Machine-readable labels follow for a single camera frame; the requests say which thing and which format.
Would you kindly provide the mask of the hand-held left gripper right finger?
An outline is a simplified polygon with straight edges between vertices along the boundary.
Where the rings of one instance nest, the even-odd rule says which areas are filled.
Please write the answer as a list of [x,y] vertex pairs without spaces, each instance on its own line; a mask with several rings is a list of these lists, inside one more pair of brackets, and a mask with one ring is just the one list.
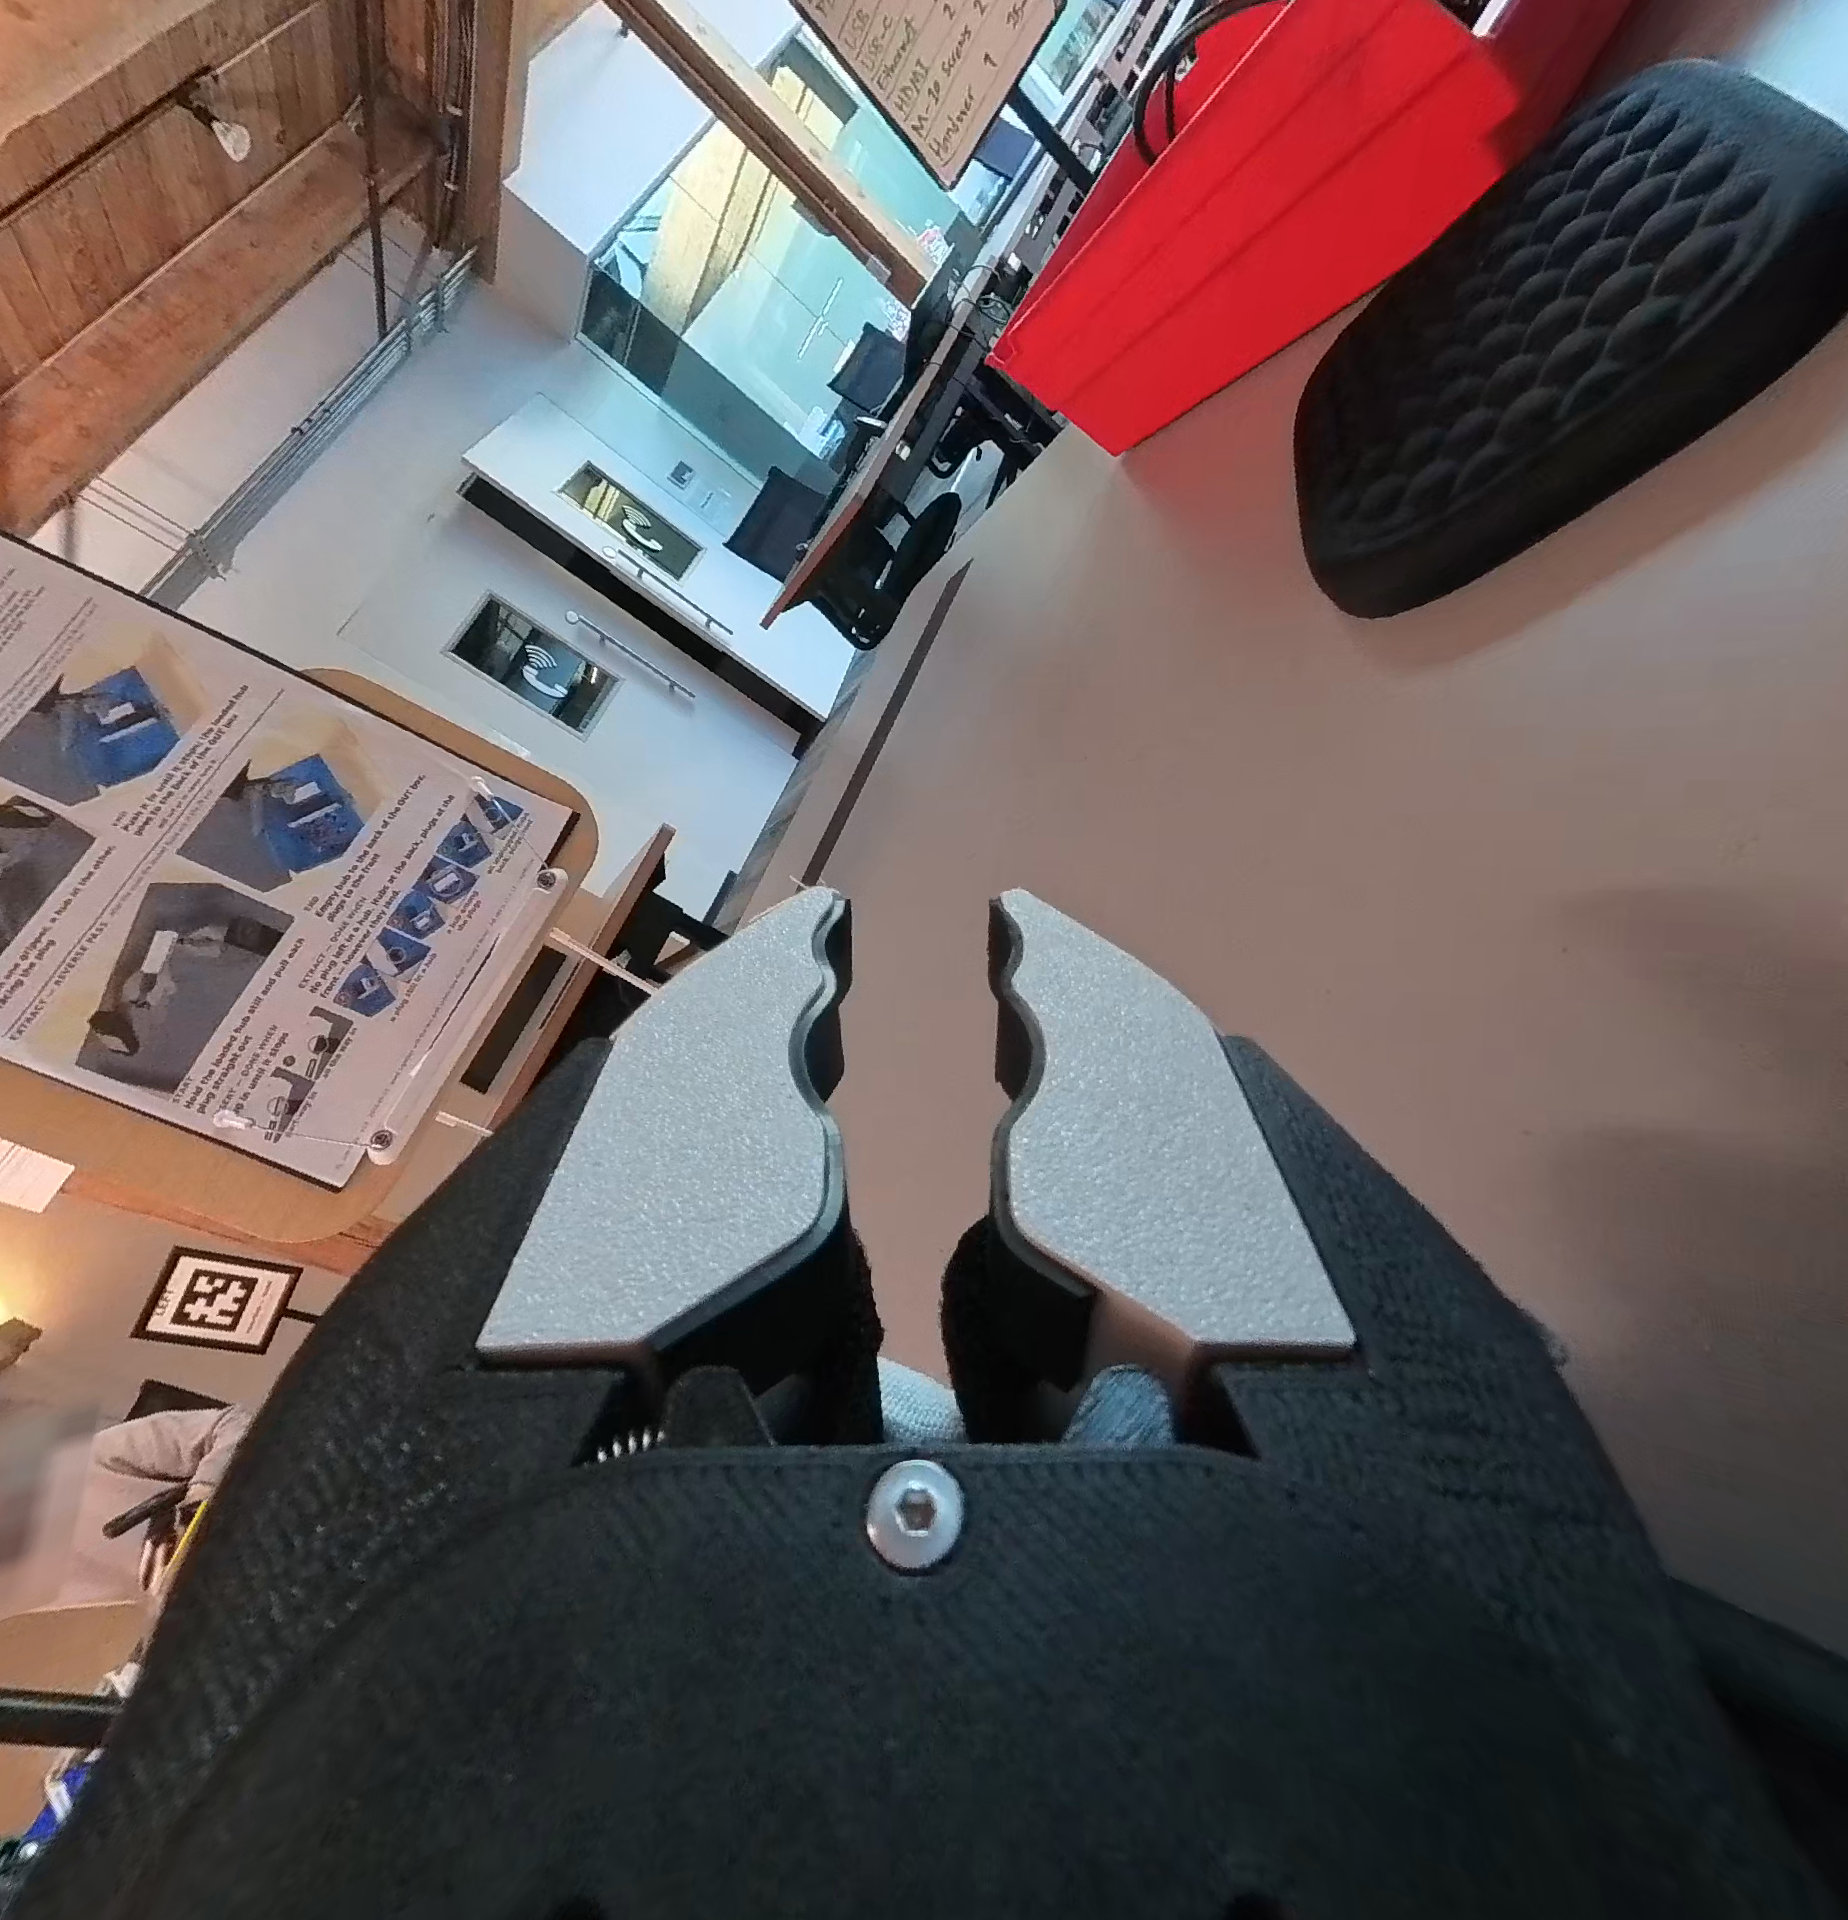
[[1024,1363],[1336,1361],[1355,1332],[1216,1024],[1008,888],[989,1312]]

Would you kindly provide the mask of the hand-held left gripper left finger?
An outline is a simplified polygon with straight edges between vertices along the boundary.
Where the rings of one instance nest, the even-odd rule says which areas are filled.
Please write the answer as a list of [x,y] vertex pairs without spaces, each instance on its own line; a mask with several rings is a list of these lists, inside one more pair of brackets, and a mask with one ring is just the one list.
[[491,1365],[687,1365],[846,1228],[850,902],[810,885],[618,1027],[476,1340]]

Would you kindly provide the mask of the small tag sign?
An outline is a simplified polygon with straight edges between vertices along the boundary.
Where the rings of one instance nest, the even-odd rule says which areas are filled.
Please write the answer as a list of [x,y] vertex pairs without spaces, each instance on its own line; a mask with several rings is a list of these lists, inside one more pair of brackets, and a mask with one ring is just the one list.
[[303,1268],[293,1261],[220,1254],[190,1245],[169,1249],[129,1337],[191,1352],[241,1357],[269,1354],[284,1323],[311,1323],[295,1307]]

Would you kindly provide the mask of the booth window with sign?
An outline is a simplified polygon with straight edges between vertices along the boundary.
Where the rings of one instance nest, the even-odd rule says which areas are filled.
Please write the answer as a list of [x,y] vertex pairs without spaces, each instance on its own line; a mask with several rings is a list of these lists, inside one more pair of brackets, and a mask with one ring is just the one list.
[[593,462],[578,466],[555,492],[618,540],[636,563],[672,581],[685,579],[704,552],[700,540]]
[[593,730],[622,686],[608,666],[496,593],[460,623],[445,657],[576,738]]

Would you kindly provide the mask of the instruction poster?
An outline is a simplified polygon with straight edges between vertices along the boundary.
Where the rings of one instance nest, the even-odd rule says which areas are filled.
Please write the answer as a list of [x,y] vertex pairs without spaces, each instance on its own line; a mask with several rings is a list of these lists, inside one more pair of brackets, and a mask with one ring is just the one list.
[[0,532],[0,1066],[346,1187],[583,873],[578,826]]

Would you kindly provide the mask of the black office chair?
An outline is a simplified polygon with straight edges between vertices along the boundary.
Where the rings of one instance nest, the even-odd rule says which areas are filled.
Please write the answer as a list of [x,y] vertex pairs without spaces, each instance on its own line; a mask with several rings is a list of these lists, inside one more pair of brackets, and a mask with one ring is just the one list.
[[905,517],[889,540],[860,515],[808,581],[805,602],[857,651],[874,651],[889,634],[911,590],[952,547],[962,513],[956,490],[940,492]]

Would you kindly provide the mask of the black wrist rest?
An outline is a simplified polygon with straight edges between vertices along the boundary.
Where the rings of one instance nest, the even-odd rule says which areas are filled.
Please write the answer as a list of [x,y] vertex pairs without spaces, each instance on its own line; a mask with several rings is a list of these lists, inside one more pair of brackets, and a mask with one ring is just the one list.
[[1379,285],[1296,403],[1304,559],[1415,611],[1767,389],[1848,314],[1848,129],[1748,69],[1652,63]]

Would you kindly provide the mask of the red plastic bin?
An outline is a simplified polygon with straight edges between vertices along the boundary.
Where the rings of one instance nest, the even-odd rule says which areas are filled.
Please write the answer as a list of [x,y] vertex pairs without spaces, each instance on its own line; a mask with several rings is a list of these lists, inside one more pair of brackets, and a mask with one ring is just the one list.
[[1125,453],[1396,275],[1560,117],[1629,2],[1261,3],[1152,100],[988,363]]

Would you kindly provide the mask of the handwritten whiteboard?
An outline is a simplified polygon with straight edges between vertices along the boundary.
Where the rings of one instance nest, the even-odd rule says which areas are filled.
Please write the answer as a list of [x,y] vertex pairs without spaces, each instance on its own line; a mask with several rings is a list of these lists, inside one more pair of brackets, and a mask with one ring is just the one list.
[[1062,2],[792,2],[920,166],[959,182]]

